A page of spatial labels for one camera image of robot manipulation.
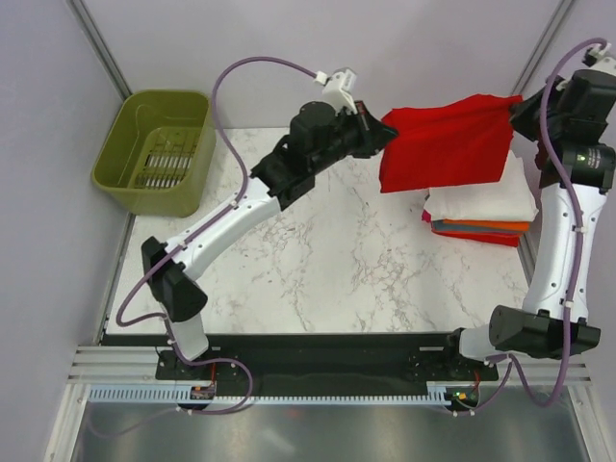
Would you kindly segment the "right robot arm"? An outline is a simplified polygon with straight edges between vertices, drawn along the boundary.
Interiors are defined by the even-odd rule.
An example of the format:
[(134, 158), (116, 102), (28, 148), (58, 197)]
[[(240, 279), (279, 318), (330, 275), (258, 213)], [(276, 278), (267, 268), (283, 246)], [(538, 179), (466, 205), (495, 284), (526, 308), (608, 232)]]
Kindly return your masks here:
[(615, 105), (615, 73), (579, 69), (544, 90), (550, 95), (548, 141), (539, 132), (541, 92), (516, 105), (510, 118), (514, 130), (539, 147), (542, 230), (531, 283), (522, 308), (499, 305), (486, 324), (451, 334), (458, 346), (440, 357), (451, 378), (465, 377), (475, 360), (502, 352), (561, 359), (565, 344), (577, 355), (601, 338), (600, 328), (588, 323), (586, 280), (615, 173), (615, 150), (600, 141)]

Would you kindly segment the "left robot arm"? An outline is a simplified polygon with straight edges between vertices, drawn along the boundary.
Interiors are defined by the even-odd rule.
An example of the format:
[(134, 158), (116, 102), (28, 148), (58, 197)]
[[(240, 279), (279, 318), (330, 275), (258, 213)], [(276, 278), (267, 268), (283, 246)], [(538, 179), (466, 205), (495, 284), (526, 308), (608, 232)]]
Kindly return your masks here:
[(369, 159), (398, 136), (363, 102), (355, 107), (335, 111), (324, 102), (305, 104), (238, 192), (183, 234), (142, 244), (147, 285), (164, 309), (170, 339), (180, 351), (178, 368), (188, 377), (203, 377), (212, 364), (200, 315), (208, 297), (197, 279), (249, 230), (311, 191), (319, 173), (346, 157)]

